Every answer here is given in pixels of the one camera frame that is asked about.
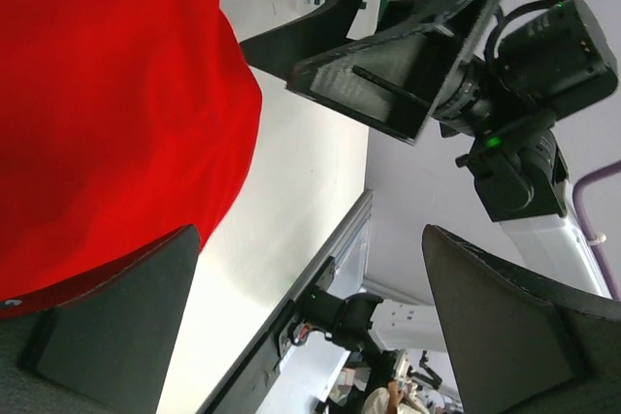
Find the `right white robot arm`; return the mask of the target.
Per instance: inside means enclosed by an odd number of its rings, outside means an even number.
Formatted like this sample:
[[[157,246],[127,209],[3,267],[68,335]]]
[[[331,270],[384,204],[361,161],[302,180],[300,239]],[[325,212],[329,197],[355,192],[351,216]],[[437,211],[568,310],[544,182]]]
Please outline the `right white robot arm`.
[[[436,120],[474,143],[456,163],[535,271],[615,297],[579,231],[554,124],[613,94],[616,58],[584,0],[389,0],[348,37],[363,0],[327,0],[242,42],[287,89],[404,143]]]

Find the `red t shirt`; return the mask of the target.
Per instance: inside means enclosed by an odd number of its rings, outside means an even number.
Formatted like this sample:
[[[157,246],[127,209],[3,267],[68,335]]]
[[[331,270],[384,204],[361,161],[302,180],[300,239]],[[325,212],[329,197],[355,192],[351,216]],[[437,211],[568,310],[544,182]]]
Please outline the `red t shirt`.
[[[262,95],[220,0],[1,0],[1,297],[118,262],[237,198]]]

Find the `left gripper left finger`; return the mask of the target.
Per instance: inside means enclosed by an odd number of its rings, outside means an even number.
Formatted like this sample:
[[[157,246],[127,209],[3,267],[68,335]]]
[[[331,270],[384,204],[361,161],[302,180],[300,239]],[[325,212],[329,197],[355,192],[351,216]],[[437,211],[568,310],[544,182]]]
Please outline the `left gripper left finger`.
[[[94,291],[2,321],[2,412],[155,412],[200,245],[185,226]]]

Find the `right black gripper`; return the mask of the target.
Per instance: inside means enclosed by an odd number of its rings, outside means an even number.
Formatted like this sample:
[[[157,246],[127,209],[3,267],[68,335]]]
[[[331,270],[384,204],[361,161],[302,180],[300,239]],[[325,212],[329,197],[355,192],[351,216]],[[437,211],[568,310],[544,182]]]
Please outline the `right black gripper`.
[[[390,0],[374,35],[297,63],[287,90],[406,143],[489,135],[529,115],[561,120],[612,95],[618,61],[585,0]]]

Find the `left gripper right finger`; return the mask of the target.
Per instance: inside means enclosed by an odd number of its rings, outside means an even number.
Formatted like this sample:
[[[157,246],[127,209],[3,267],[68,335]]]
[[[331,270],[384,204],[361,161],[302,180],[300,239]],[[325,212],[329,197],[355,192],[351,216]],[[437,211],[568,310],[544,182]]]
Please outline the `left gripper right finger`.
[[[617,413],[620,304],[437,225],[422,253],[468,413]]]

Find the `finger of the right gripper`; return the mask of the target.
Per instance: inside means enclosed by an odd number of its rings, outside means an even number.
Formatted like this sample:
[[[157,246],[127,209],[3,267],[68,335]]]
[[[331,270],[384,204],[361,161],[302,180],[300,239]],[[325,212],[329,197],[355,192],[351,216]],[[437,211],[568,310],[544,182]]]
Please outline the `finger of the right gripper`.
[[[296,64],[347,42],[363,0],[327,0],[312,12],[240,42],[245,61],[281,80]]]

